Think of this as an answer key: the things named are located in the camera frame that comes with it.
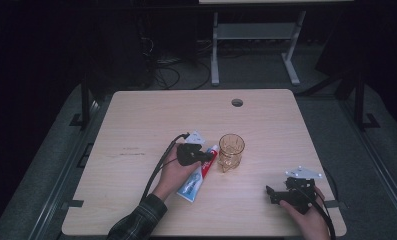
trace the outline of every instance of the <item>sleeve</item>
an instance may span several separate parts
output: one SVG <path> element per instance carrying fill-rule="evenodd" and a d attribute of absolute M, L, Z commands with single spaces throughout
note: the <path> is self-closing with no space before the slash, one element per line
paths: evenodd
<path fill-rule="evenodd" d="M 107 240 L 148 239 L 166 212 L 167 207 L 164 202 L 155 195 L 149 194 L 130 215 L 111 228 Z"/>

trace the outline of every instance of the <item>gray floor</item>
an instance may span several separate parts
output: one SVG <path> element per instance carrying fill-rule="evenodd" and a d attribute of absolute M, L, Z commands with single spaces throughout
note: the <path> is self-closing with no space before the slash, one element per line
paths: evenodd
<path fill-rule="evenodd" d="M 285 46 L 248 43 L 238 51 L 242 56 L 221 58 L 217 89 L 287 88 L 300 92 L 326 78 L 314 70 L 323 47 L 299 45 L 293 63 L 302 84 L 292 86 L 280 57 Z M 209 57 L 200 61 L 209 66 Z M 192 89 L 208 76 L 208 69 L 201 64 L 180 63 L 171 68 L 181 76 L 173 89 Z M 167 82 L 175 80 L 172 71 L 162 73 Z M 359 131 L 351 120 L 353 97 L 336 100 L 336 86 L 311 97 L 297 97 L 297 103 L 322 165 L 332 175 L 331 186 L 336 183 L 338 199 L 346 205 L 341 212 L 348 230 L 339 239 L 397 239 L 397 200 L 390 190 L 397 187 L 397 123 L 380 97 L 366 87 L 365 113 L 372 113 L 381 128 Z M 207 82 L 201 89 L 212 88 Z M 149 88 L 160 89 L 157 84 Z M 95 141 L 110 101 L 108 94 L 93 105 L 92 121 L 80 131 L 80 127 L 69 126 L 73 115 L 81 112 L 80 89 L 73 90 L 0 220 L 0 239 L 105 239 L 65 236 L 61 224 L 86 163 L 82 154 Z M 378 170 L 379 165 L 388 170 L 392 180 Z"/>

